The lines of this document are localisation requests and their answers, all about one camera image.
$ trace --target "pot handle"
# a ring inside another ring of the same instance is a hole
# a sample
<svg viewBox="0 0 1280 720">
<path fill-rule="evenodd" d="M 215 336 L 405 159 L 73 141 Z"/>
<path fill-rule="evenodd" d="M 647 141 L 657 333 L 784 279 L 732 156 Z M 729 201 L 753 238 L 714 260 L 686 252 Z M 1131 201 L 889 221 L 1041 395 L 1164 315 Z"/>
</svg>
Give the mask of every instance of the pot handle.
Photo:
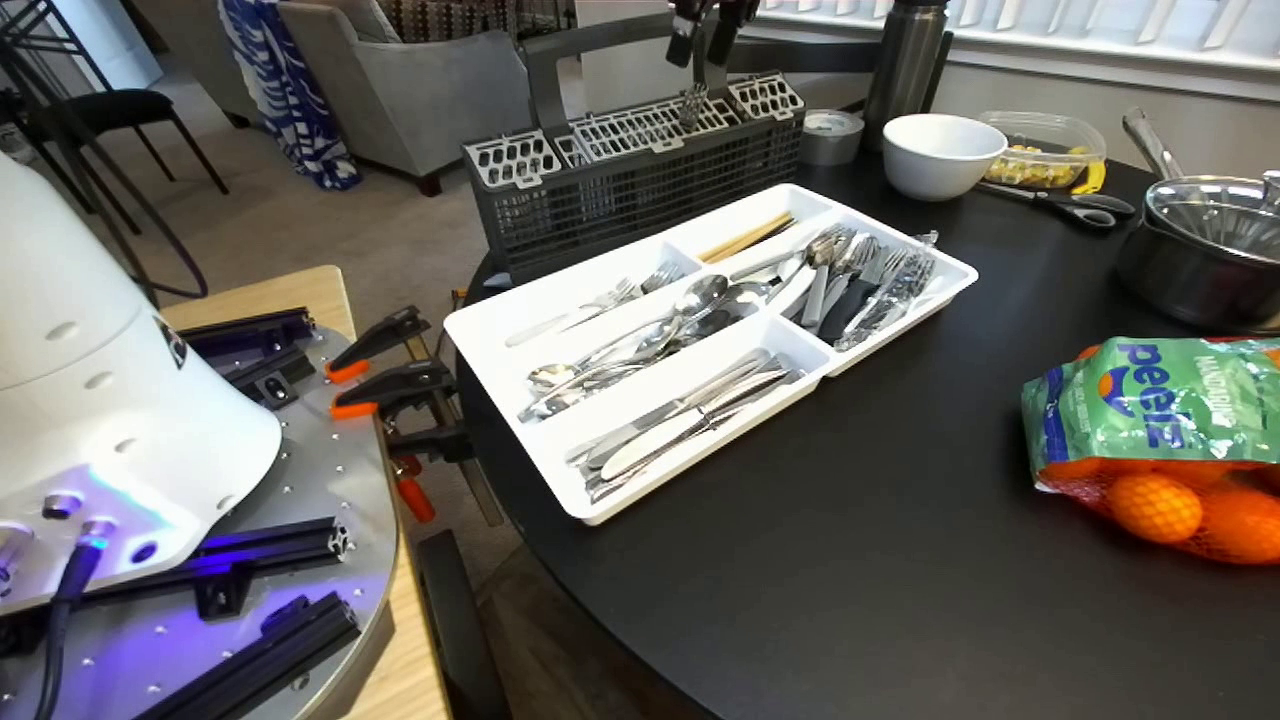
<svg viewBox="0 0 1280 720">
<path fill-rule="evenodd" d="M 1157 163 L 1164 179 L 1184 179 L 1188 172 L 1170 159 L 1167 145 L 1157 138 L 1147 118 L 1125 118 L 1131 145 Z"/>
</svg>

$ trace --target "silverware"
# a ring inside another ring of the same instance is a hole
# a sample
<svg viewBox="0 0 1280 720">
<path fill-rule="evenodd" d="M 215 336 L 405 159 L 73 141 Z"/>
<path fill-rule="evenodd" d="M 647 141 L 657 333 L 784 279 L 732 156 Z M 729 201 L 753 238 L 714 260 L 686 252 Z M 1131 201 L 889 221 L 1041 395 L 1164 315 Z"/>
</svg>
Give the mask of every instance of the silverware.
<svg viewBox="0 0 1280 720">
<path fill-rule="evenodd" d="M 638 477 L 657 457 L 685 446 L 694 434 L 729 425 L 758 393 L 797 382 L 800 372 L 775 351 L 753 351 L 745 363 L 723 370 L 694 393 L 643 412 L 625 434 L 611 434 L 601 449 L 572 457 L 583 474 L 593 500 L 603 500 L 625 479 Z"/>
<path fill-rule="evenodd" d="M 685 350 L 705 333 L 705 322 L 736 297 L 729 275 L 701 275 L 671 303 L 671 313 L 611 336 L 568 363 L 538 363 L 526 372 L 531 406 L 520 412 L 523 425 L 552 422 L 556 412 L 589 401 L 593 393 L 631 377 L 636 370 Z"/>
<path fill-rule="evenodd" d="M 815 271 L 803 310 L 800 310 L 800 330 L 815 330 L 828 315 L 828 289 L 840 258 L 846 252 L 851 233 L 846 230 L 828 230 L 811 245 L 803 245 L 803 266 Z"/>
<path fill-rule="evenodd" d="M 898 322 L 928 291 L 932 268 L 934 260 L 924 252 L 895 258 L 871 301 L 843 325 L 835 350 L 846 351 L 884 325 Z"/>
<path fill-rule="evenodd" d="M 556 315 L 547 315 L 547 322 L 538 322 L 538 325 L 531 325 L 531 330 L 520 330 L 517 336 L 509 336 L 509 350 L 520 350 L 520 345 L 526 345 L 526 340 L 535 340 L 535 336 L 572 333 L 572 330 L 581 330 L 581 325 L 589 325 L 589 322 L 594 322 L 594 315 L 603 315 L 603 313 L 611 313 L 611 310 L 621 310 L 621 303 L 631 303 L 631 301 L 638 301 L 638 297 L 653 297 L 653 291 L 677 284 L 679 275 L 685 275 L 685 271 L 657 268 L 657 271 L 643 275 L 638 284 L 636 284 L 636 279 L 621 279 L 621 284 L 611 284 L 611 289 L 608 289 L 603 297 L 594 297 L 594 301 L 583 301 L 583 303 L 574 303 L 574 310 L 568 310 L 568 313 L 556 313 Z"/>
<path fill-rule="evenodd" d="M 821 325 L 833 315 L 833 310 L 846 291 L 851 275 L 862 268 L 866 252 L 871 252 L 871 233 L 851 233 L 840 260 L 833 266 Z"/>
</svg>

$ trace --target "cutlery tray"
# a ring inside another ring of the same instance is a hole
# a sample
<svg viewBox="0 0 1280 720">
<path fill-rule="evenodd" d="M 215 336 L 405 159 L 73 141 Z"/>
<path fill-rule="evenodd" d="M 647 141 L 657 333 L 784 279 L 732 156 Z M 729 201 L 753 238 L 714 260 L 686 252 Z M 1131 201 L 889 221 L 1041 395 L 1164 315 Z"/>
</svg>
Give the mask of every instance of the cutlery tray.
<svg viewBox="0 0 1280 720">
<path fill-rule="evenodd" d="M 784 76 L 745 76 L 462 145 L 487 252 L 593 258 L 790 179 L 800 118 Z"/>
<path fill-rule="evenodd" d="M 714 266 L 705 260 L 710 248 L 723 248 L 723 242 L 778 214 L 786 216 L 778 233 Z M 745 303 L 745 315 L 729 330 L 686 340 L 677 351 L 638 363 L 636 372 L 581 395 L 574 406 L 552 416 L 526 412 L 535 408 L 531 372 L 568 370 L 626 333 L 643 333 L 657 322 L 671 315 L 671 310 L 686 303 L 692 289 L 709 284 L 709 275 L 736 275 L 763 260 L 797 258 L 822 230 L 866 233 L 877 248 L 884 248 L 889 258 L 932 260 L 932 275 L 924 291 L 907 303 L 907 313 L 884 322 L 871 336 L 835 350 L 784 313 L 800 301 L 784 289 L 767 303 Z M 583 523 L 603 523 L 638 498 L 677 479 L 685 470 L 709 459 L 736 436 L 758 427 L 786 406 L 803 401 L 822 377 L 840 377 L 889 340 L 904 336 L 907 330 L 951 303 L 969 284 L 974 284 L 974 268 L 959 266 L 955 258 L 942 258 L 806 187 L 770 184 L 755 196 L 685 221 L 647 242 L 611 248 L 564 271 L 467 303 L 450 313 L 443 330 L 480 377 L 490 406 L 503 412 L 509 427 L 517 434 L 538 477 L 547 479 L 558 507 Z M 608 303 L 608 313 L 593 313 L 593 303 L 611 297 L 615 289 L 643 291 Z M 679 406 L 685 395 L 694 395 L 701 390 L 714 386 L 723 372 L 739 370 L 747 358 L 758 351 L 784 360 L 790 377 L 784 386 L 745 395 L 736 412 L 714 416 L 714 425 L 694 427 L 663 452 L 647 457 L 643 464 L 636 464 L 626 479 L 611 485 L 603 498 L 589 494 L 589 474 L 574 464 L 583 452 L 636 434 L 636 425 L 660 416 L 669 406 Z"/>
</svg>

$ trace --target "butter knife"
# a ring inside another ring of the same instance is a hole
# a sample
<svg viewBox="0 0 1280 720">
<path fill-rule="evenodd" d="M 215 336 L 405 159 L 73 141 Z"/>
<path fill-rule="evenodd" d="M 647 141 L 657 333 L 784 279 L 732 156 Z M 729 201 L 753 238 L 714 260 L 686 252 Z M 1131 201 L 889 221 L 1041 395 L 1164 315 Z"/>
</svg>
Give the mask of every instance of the butter knife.
<svg viewBox="0 0 1280 720">
<path fill-rule="evenodd" d="M 723 386 L 714 395 L 709 395 L 705 406 L 686 406 L 679 412 L 671 412 L 669 422 L 660 422 L 657 427 L 638 434 L 636 441 L 626 441 L 625 449 L 615 449 L 603 470 L 601 470 L 601 485 L 611 485 L 621 477 L 626 477 L 631 470 L 638 470 L 643 459 L 660 457 L 663 449 L 679 446 L 686 434 L 705 427 L 709 422 L 714 422 L 723 408 L 732 408 L 736 401 L 753 395 L 763 386 L 775 386 L 784 377 L 784 370 L 763 370 L 753 377 L 739 377 L 732 386 Z"/>
</svg>

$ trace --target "bowl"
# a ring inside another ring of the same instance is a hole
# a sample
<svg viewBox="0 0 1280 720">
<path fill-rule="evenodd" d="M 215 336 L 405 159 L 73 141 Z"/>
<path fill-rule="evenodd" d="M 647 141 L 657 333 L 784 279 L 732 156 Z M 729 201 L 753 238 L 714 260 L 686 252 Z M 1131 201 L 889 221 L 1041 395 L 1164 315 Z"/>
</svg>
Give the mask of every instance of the bowl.
<svg viewBox="0 0 1280 720">
<path fill-rule="evenodd" d="M 884 125 L 884 177 L 912 201 L 955 201 L 1009 154 L 995 125 L 912 113 Z"/>
</svg>

